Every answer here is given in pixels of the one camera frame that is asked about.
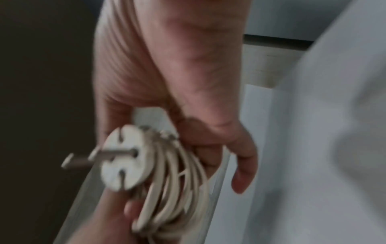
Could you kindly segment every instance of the dark wall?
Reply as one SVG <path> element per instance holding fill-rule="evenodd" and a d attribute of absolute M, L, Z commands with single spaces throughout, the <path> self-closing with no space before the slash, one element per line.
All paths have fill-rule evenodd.
<path fill-rule="evenodd" d="M 94 26 L 81 0 L 0 1 L 4 243 L 52 243 L 87 174 L 60 164 L 95 145 Z"/>

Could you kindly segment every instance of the gray panel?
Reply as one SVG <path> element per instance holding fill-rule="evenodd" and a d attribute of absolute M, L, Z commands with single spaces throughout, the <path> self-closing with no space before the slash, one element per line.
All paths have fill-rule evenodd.
<path fill-rule="evenodd" d="M 351 0 L 254 0 L 245 34 L 315 41 Z"/>

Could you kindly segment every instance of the skin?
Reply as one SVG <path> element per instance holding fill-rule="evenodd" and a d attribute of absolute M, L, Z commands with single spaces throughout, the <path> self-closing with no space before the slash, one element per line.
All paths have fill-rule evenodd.
<path fill-rule="evenodd" d="M 237 155 L 232 188 L 244 192 L 258 159 L 238 119 L 249 5 L 250 0 L 105 0 L 94 41 L 98 143 L 130 124 L 134 108 L 161 107 L 208 177 L 221 163 L 223 146 Z M 138 217 L 136 211 L 129 214 L 133 203 L 128 199 L 105 190 L 94 215 L 70 243 L 137 243 L 125 239 L 131 236 L 130 221 Z M 115 236 L 123 239 L 103 242 L 111 228 L 122 231 Z M 101 238 L 88 240 L 92 233 Z"/>

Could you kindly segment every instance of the wooden floor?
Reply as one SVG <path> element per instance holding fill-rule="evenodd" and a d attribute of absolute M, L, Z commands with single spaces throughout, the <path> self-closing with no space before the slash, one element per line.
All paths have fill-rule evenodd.
<path fill-rule="evenodd" d="M 304 51 L 290 48 L 277 48 L 245 44 L 242 55 L 241 83 L 273 88 L 286 72 L 296 64 Z M 147 108 L 136 111 L 135 124 L 150 125 L 157 129 L 172 127 L 162 110 Z M 204 242 L 217 199 L 220 194 L 229 152 L 225 151 L 223 163 L 218 172 L 210 180 L 210 203 L 203 223 L 183 238 L 185 244 L 201 244 Z M 93 168 L 84 181 L 71 207 L 68 216 L 54 242 L 64 244 L 76 228 L 93 212 L 103 191 L 97 168 Z"/>

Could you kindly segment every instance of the metal pin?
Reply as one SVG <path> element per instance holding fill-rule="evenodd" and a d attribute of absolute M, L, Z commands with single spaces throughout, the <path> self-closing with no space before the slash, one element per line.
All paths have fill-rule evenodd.
<path fill-rule="evenodd" d="M 89 157 L 76 156 L 73 153 L 69 154 L 63 161 L 62 168 L 87 168 L 94 164 L 100 164 L 106 160 L 111 160 L 116 156 L 132 156 L 135 158 L 138 156 L 138 150 L 135 148 L 130 150 L 101 150 L 99 147 L 96 147 Z"/>

